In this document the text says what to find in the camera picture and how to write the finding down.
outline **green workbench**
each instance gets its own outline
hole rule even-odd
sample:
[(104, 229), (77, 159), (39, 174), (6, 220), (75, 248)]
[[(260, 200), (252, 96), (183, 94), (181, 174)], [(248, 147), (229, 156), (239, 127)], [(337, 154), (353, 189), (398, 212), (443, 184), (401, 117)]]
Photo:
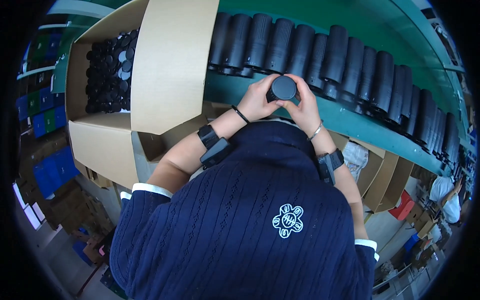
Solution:
[[(112, 8), (119, 7), (125, 0), (93, 1)], [(360, 38), (365, 45), (377, 51), (390, 52), (395, 64), (412, 68), (413, 83), (420, 88), (431, 90), (437, 105), (445, 112), (455, 115), (460, 137), (465, 138), (468, 126), (463, 94), (456, 74), (449, 71), (451, 61), (445, 47), (434, 29), (411, 0), (220, 0), (220, 12), (245, 13), (250, 16), (257, 12), (271, 15), (273, 19), (284, 17), (295, 24), (308, 24), (316, 32), (328, 34), (329, 27), (339, 24), (348, 29), (350, 36)], [(88, 17), (73, 17), (79, 25), (92, 25), (95, 20)], [(73, 30), (62, 42), (71, 43), (83, 30)], [(62, 45), (68, 53), (68, 47)], [(54, 92), (65, 87), (67, 60), (59, 62), (54, 71)], [(250, 83), (261, 79), (228, 77), (208, 71), (205, 80), (204, 99), (226, 104), (237, 104)], [(325, 126), (335, 132), (355, 137), (387, 151), (402, 156), (436, 173), (448, 174), (434, 156), (376, 121), (345, 110), (338, 103), (317, 98), (318, 107)], [(277, 114), (288, 117), (284, 109)]]

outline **red stool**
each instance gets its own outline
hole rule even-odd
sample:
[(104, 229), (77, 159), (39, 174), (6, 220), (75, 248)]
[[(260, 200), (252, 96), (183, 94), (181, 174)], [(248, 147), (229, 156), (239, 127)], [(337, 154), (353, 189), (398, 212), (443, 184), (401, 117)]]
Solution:
[(402, 202), (400, 203), (399, 207), (392, 208), (388, 211), (399, 221), (405, 220), (409, 212), (412, 210), (413, 205), (415, 204), (415, 202), (412, 200), (412, 197), (410, 197), (410, 195), (405, 190), (403, 190), (402, 192), (401, 199)]

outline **person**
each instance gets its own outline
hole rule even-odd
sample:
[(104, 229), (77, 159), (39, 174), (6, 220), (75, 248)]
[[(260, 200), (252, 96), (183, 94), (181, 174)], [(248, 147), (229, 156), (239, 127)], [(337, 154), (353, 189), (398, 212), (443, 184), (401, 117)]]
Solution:
[(455, 186), (449, 177), (437, 176), (430, 190), (430, 200), (436, 202), (442, 210), (442, 214), (450, 224), (460, 220), (460, 200), (458, 193), (462, 189), (462, 178), (457, 180)]
[[(300, 104), (268, 103), (278, 75), (249, 86), (209, 125), (232, 150), (189, 181), (206, 148), (197, 132), (133, 186), (111, 245), (110, 267), (142, 299), (370, 299), (376, 243), (347, 166), (320, 179), (336, 146), (303, 79)], [(259, 121), (279, 107), (296, 125)]]

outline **silver bracelet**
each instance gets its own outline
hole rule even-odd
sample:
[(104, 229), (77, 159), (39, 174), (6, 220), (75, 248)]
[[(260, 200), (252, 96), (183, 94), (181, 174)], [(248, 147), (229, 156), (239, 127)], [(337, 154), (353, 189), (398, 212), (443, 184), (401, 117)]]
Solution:
[(324, 121), (320, 120), (320, 125), (318, 126), (317, 131), (315, 131), (315, 133), (311, 137), (309, 137), (307, 141), (311, 141), (317, 135), (317, 133), (320, 132), (320, 129), (322, 129), (323, 125), (324, 125)]

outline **white sleeve cuff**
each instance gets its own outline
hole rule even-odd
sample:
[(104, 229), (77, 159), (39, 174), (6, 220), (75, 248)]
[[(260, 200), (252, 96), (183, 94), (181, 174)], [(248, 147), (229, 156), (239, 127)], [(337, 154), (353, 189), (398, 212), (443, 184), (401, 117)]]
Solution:
[(355, 245), (367, 246), (373, 248), (373, 251), (377, 251), (377, 242), (373, 240), (355, 239)]
[[(377, 251), (377, 242), (373, 240), (355, 239), (355, 245), (370, 247), (370, 248), (373, 248), (373, 251)], [(378, 259), (380, 258), (380, 256), (377, 253), (374, 253), (373, 257), (375, 258), (376, 261), (378, 261)]]
[(127, 193), (127, 192), (120, 192), (120, 199), (128, 199), (130, 200), (130, 198), (132, 197), (131, 194)]
[(168, 198), (172, 198), (173, 194), (168, 190), (161, 188), (159, 186), (148, 184), (148, 183), (136, 183), (133, 185), (132, 193), (134, 191), (146, 191), (146, 192), (154, 192), (155, 194), (160, 194), (166, 196)]

